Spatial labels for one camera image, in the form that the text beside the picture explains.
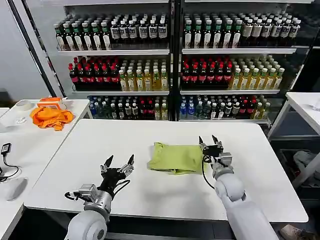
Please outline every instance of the white desk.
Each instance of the white desk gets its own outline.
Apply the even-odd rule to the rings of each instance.
[[[134,154],[131,183],[111,206],[116,216],[162,219],[227,220],[215,191],[200,174],[169,175],[147,169],[154,142],[197,145],[199,136],[214,134],[233,155],[236,175],[271,222],[307,222],[308,216],[257,124],[82,119],[35,184],[27,208],[80,212],[83,201],[64,194],[82,184],[100,185],[100,164],[114,155],[112,167],[121,167]],[[212,172],[207,168],[207,178]]]
[[[320,92],[287,92],[285,96],[287,97],[287,100],[268,133],[268,139],[270,139],[273,133],[280,127],[290,107],[294,108],[294,110],[313,128],[313,130],[320,135],[320,111],[316,111],[312,108],[312,105],[320,99]],[[317,169],[316,167],[319,164],[320,153],[303,171],[301,171],[299,176],[293,180],[293,187],[298,188],[303,184],[304,181],[314,174]]]
[[[19,177],[28,178],[25,190],[16,200],[6,201],[0,196],[1,240],[10,236],[22,215],[26,196],[77,121],[89,111],[88,105],[89,100],[74,100],[71,107],[68,108],[74,114],[74,119],[71,123],[65,124],[62,131],[55,131],[52,127],[41,129],[34,125],[29,117],[32,109],[22,112],[14,106],[0,118],[0,123],[10,126],[7,132],[0,133],[0,147],[5,143],[12,144],[11,152],[6,156],[7,163],[20,166]],[[26,117],[26,122],[12,126],[15,120],[22,116]],[[11,171],[15,169],[11,167],[8,170],[8,167],[4,166],[2,156],[0,157],[0,167],[5,173],[7,172],[6,175],[11,174]],[[0,183],[0,193],[1,187],[4,187],[3,184],[5,183]]]

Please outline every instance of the yellow-green cloth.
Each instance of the yellow-green cloth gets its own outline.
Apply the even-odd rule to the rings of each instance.
[[[154,143],[152,160],[148,168],[174,175],[202,172],[202,150],[198,145],[166,145]]]

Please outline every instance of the cable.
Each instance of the cable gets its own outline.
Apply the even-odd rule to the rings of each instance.
[[[206,175],[205,175],[205,166],[204,166],[204,163],[208,163],[207,161],[208,161],[209,158],[210,158],[210,157],[208,157],[208,156],[206,156],[206,155],[204,155],[203,158],[202,158],[202,176],[203,176],[205,182],[206,182],[211,188],[215,189],[215,187],[212,186],[212,185],[210,184],[210,182],[208,182],[208,180],[207,180],[207,178],[206,178]]]
[[[116,194],[123,189],[125,186],[127,186],[130,183],[130,180],[124,180],[122,182],[119,182],[117,185],[115,185],[115,187],[120,186],[122,184],[124,184],[122,187],[120,187],[117,191],[115,191],[114,196],[116,196]]]
[[[3,177],[0,177],[0,182],[4,182],[4,181],[6,181],[8,178],[10,178],[10,177],[12,177],[12,176],[16,175],[16,174],[19,172],[19,167],[14,166],[14,165],[9,165],[9,164],[7,164],[6,154],[4,154],[4,155],[2,155],[2,156],[3,156],[3,163],[4,163],[4,165],[6,165],[7,167],[16,168],[16,171],[15,171],[15,173],[14,173],[14,174],[11,174],[10,176],[3,176]]]

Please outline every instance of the bottle label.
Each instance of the bottle label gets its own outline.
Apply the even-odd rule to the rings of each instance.
[[[56,40],[57,40],[57,42],[58,42],[58,44],[60,46],[61,51],[65,51],[66,50],[66,46],[65,46],[63,38],[61,36],[57,36]]]
[[[197,76],[190,76],[190,80],[192,82],[196,82],[198,80],[198,77]]]
[[[191,46],[191,33],[187,33],[184,36],[184,48],[189,49]]]
[[[204,49],[208,49],[210,47],[210,39],[211,39],[211,33],[206,33],[204,35],[204,43],[203,43]]]
[[[159,26],[159,38],[165,39],[167,37],[167,27],[166,26]]]
[[[119,27],[119,29],[120,29],[120,37],[122,39],[129,38],[128,28],[127,27]]]
[[[210,119],[211,119],[211,120],[212,120],[212,119],[215,119],[215,117],[216,117],[216,111],[212,111],[212,112],[211,112],[211,118],[210,118]]]
[[[72,40],[72,37],[71,36],[66,36],[65,38],[66,38],[66,41],[69,44],[70,50],[71,51],[75,51],[76,47],[75,47],[74,41]]]
[[[226,33],[224,35],[223,46],[222,46],[224,49],[228,48],[229,42],[230,42],[230,38],[231,38],[231,33]]]
[[[206,76],[206,80],[212,82],[213,80],[215,80],[215,76]]]
[[[120,38],[120,33],[119,33],[119,28],[117,27],[111,27],[111,36],[113,39],[119,39]]]
[[[199,75],[199,81],[204,82],[206,80],[206,76]]]
[[[200,47],[200,41],[201,41],[201,34],[200,33],[196,33],[194,35],[194,48],[198,49]]]
[[[165,91],[168,89],[168,80],[166,78],[161,79],[161,90]]]
[[[273,81],[274,81],[274,79],[272,77],[268,77],[264,89],[265,90],[269,90],[271,88],[271,84],[272,84]]]
[[[240,85],[240,90],[245,90],[246,89],[247,82],[248,82],[247,78],[242,78],[242,82],[241,82],[241,85]]]
[[[76,77],[72,77],[71,80],[72,80],[73,83],[79,82],[79,78],[77,76]]]
[[[240,40],[240,33],[237,32],[234,34],[233,36],[233,41],[232,41],[232,48],[237,48],[238,47],[238,44],[239,44],[239,40]]]
[[[280,35],[282,27],[274,25],[271,31],[271,37],[277,38]]]
[[[137,35],[137,28],[134,26],[134,27],[128,27],[128,30],[129,30],[129,36],[131,39],[136,39],[138,37]]]
[[[158,27],[150,26],[149,27],[149,36],[151,39],[155,39],[158,37]]]
[[[138,81],[136,81],[137,85],[138,85],[138,91],[143,91],[144,87],[143,87],[143,83],[142,80],[139,79]]]
[[[154,116],[155,116],[155,120],[160,120],[160,112],[155,112],[154,113]]]
[[[222,119],[223,116],[224,116],[224,112],[223,112],[223,111],[220,111],[220,112],[219,112],[219,115],[218,115],[218,119]]]
[[[235,78],[233,79],[233,83],[232,83],[232,90],[238,90],[238,83],[239,83],[239,78]]]
[[[254,113],[253,119],[259,119],[260,111]]]
[[[97,35],[94,35],[94,36],[93,36],[93,39],[94,39],[94,43],[95,43],[96,49],[97,49],[97,50],[102,50],[101,42],[100,42],[100,37],[97,36]]]
[[[140,38],[146,39],[148,37],[148,28],[146,26],[139,27]]]
[[[217,82],[220,82],[220,81],[222,80],[222,76],[215,76],[215,80],[216,80]]]
[[[244,25],[242,30],[242,36],[248,38],[251,36],[253,26]]]
[[[133,80],[129,80],[128,84],[129,84],[130,92],[133,92],[135,90],[134,81]]]
[[[286,38],[289,35],[291,26],[282,26],[280,37]]]
[[[104,35],[103,36],[103,41],[104,41],[104,45],[105,45],[105,49],[106,50],[110,50],[111,49],[111,45],[110,45],[110,38],[108,35]]]
[[[251,78],[251,81],[250,81],[248,89],[249,90],[253,90],[255,88],[256,82],[257,82],[256,78]]]
[[[261,30],[262,30],[262,25],[253,26],[253,29],[252,29],[252,32],[251,32],[251,36],[255,37],[255,38],[259,37],[260,33],[261,33]]]
[[[289,37],[294,39],[298,34],[299,28],[300,28],[300,26],[292,26],[291,30],[290,30],[290,33],[289,33]]]
[[[282,81],[282,77],[277,78],[277,79],[275,80],[275,83],[274,83],[274,86],[273,86],[272,89],[278,89],[281,81]]]
[[[265,80],[264,78],[260,78],[260,81],[259,81],[259,84],[258,84],[258,87],[256,89],[258,90],[262,90],[263,87],[264,87],[264,84],[265,84]]]
[[[79,36],[74,36],[75,42],[79,48],[80,51],[84,50],[84,46],[82,44],[81,38]]]
[[[270,36],[271,26],[264,25],[261,31],[261,36],[267,38]]]
[[[219,46],[220,37],[221,37],[221,33],[216,33],[216,34],[214,35],[213,45],[212,45],[212,47],[213,47],[214,49],[216,49],[216,48]]]
[[[86,44],[86,47],[88,48],[88,50],[92,51],[93,48],[92,48],[92,43],[91,43],[90,37],[84,36],[84,41],[85,41],[85,44]]]

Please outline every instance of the computer mouse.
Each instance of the computer mouse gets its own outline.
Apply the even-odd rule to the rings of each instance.
[[[25,190],[28,183],[28,179],[24,177],[10,179],[7,182],[0,183],[2,196],[7,201],[12,201],[20,196]]]

